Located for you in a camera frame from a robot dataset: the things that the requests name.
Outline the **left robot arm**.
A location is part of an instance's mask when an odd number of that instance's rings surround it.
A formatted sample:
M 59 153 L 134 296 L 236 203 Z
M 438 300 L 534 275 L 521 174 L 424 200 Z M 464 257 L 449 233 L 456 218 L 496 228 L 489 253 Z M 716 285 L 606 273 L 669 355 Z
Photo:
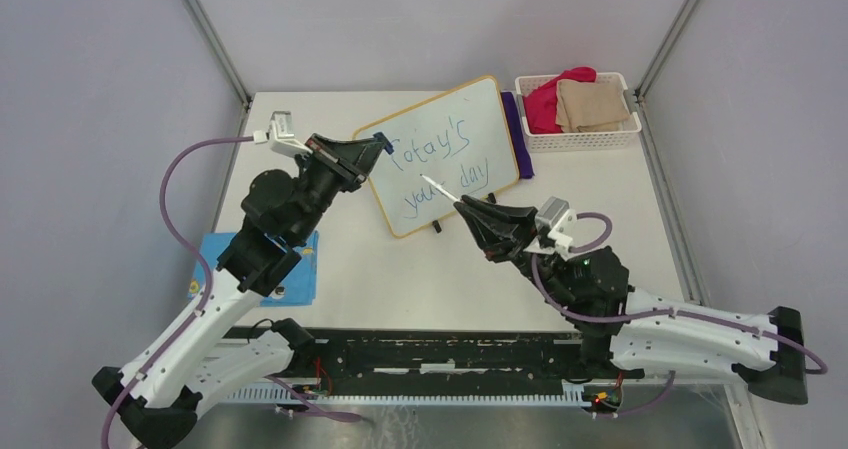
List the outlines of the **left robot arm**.
M 203 284 L 162 334 L 122 367 L 103 367 L 92 384 L 144 448 L 172 448 L 224 398 L 282 372 L 302 376 L 315 361 L 313 336 L 292 319 L 275 321 L 245 346 L 216 360 L 209 353 L 300 263 L 300 250 L 334 198 L 358 190 L 393 147 L 383 134 L 338 141 L 314 134 L 257 131 L 249 142 L 293 159 L 257 176 L 242 202 L 244 220 Z

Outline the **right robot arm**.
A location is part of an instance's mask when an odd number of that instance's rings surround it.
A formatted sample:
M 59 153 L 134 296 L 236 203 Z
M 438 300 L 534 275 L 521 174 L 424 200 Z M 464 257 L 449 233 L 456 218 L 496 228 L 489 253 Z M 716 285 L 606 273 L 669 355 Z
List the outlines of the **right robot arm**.
M 514 266 L 582 335 L 577 361 L 585 374 L 616 368 L 727 378 L 765 400 L 808 403 L 811 354 L 798 310 L 722 311 L 638 288 L 611 246 L 575 247 L 571 231 L 581 216 L 556 197 L 535 208 L 463 195 L 453 206 L 485 258 Z

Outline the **blue marker cap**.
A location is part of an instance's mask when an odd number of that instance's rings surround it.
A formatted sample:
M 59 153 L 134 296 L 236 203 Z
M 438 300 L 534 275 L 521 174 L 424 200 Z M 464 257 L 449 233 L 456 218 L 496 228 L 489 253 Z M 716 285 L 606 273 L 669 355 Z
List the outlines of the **blue marker cap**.
M 383 132 L 375 132 L 373 138 L 382 144 L 382 149 L 389 155 L 394 152 L 394 146 Z

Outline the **blue capped marker pen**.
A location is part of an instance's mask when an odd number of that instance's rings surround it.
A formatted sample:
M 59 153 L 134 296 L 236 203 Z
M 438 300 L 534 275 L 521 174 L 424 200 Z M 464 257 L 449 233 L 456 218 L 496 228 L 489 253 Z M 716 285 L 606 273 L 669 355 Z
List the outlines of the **blue capped marker pen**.
M 445 189 L 443 187 L 442 184 L 436 182 L 432 178 L 430 178 L 430 177 L 428 177 L 424 174 L 420 174 L 420 177 L 429 185 L 429 188 L 427 190 L 425 190 L 425 189 L 421 190 L 421 196 L 424 199 L 431 201 L 431 200 L 434 200 L 436 198 L 437 194 L 440 194 L 442 197 L 444 197 L 447 200 L 450 200 L 452 203 L 461 201 L 461 199 L 459 197 L 451 194 L 447 189 Z

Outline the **yellow framed whiteboard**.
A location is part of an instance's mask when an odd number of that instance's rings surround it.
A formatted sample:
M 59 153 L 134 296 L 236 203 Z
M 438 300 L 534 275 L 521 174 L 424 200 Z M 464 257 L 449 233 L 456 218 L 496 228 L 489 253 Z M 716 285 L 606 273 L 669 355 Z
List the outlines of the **yellow framed whiteboard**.
M 369 183 L 390 233 L 406 237 L 454 212 L 437 194 L 428 201 L 424 174 L 455 196 L 483 198 L 516 184 L 519 171 L 497 80 L 486 75 L 414 104 L 354 132 L 383 132 L 394 146 Z

